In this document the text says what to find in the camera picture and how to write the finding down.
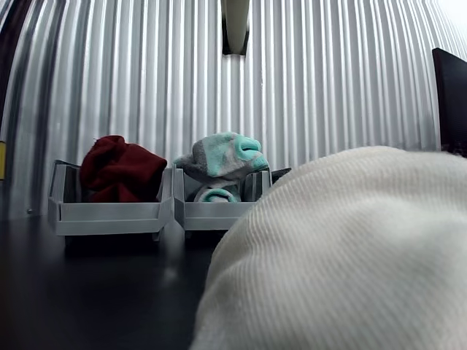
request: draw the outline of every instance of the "storage bin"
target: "storage bin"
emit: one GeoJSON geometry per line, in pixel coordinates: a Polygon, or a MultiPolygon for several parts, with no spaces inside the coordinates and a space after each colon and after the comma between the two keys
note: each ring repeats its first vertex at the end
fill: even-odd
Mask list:
{"type": "Polygon", "coordinates": [[[163,172],[159,203],[83,203],[79,166],[55,161],[50,184],[48,222],[58,236],[158,232],[171,219],[172,171],[163,172]]]}
{"type": "Polygon", "coordinates": [[[200,203],[188,201],[202,183],[173,167],[174,216],[185,231],[228,230],[271,186],[269,171],[249,174],[240,184],[241,203],[200,203]]]}

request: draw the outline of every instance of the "white knit fabric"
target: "white knit fabric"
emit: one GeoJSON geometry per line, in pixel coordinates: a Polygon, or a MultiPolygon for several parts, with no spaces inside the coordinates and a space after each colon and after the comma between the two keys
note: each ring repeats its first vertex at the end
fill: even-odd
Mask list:
{"type": "Polygon", "coordinates": [[[467,349],[467,161],[354,149],[280,179],[216,248],[193,349],[467,349]]]}

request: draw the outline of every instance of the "sock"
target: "sock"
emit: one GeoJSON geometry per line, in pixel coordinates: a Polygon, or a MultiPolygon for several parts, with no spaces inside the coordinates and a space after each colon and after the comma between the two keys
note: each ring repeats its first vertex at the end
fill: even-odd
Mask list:
{"type": "Polygon", "coordinates": [[[206,203],[238,203],[241,202],[237,186],[209,188],[203,186],[195,197],[195,202],[206,203]]]}
{"type": "Polygon", "coordinates": [[[212,188],[236,184],[249,173],[269,167],[259,141],[237,133],[216,133],[197,141],[193,153],[175,164],[185,173],[212,188]]]}

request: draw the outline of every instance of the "black screen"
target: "black screen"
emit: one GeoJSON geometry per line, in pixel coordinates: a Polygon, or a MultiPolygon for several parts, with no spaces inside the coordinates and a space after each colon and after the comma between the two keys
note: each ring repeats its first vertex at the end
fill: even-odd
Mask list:
{"type": "Polygon", "coordinates": [[[467,157],[467,62],[433,50],[443,151],[467,157]]]}

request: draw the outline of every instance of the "metal wall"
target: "metal wall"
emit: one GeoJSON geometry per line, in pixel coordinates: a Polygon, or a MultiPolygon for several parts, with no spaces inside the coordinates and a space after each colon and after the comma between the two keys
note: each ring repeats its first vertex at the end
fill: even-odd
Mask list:
{"type": "Polygon", "coordinates": [[[7,17],[12,4],[13,0],[0,0],[0,31],[3,29],[5,18],[7,17]]]}
{"type": "Polygon", "coordinates": [[[173,160],[236,131],[272,168],[363,145],[435,150],[431,49],[467,59],[458,5],[439,1],[252,0],[246,58],[220,54],[219,0],[34,1],[0,133],[4,207],[43,212],[52,161],[80,163],[110,133],[173,160]]]}

